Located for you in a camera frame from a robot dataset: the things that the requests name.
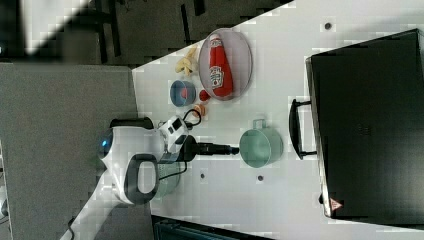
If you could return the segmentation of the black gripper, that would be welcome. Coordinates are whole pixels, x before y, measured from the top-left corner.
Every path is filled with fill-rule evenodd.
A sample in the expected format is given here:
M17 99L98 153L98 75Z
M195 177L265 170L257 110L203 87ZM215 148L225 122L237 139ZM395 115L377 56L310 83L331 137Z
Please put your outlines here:
M193 136L188 136L179 153L180 162L190 162L197 155L237 155L240 149L229 145L197 142Z

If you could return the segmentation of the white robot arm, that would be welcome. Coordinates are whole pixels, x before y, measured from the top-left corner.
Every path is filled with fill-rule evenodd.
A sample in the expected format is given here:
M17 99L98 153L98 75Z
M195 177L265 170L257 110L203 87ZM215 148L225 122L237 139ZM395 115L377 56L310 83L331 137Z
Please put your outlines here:
M113 127L100 143L99 158L105 171L60 240L94 240L116 206L143 205L152 200L162 179L161 164L187 163L197 155L238 153L237 147L198 142L185 127Z

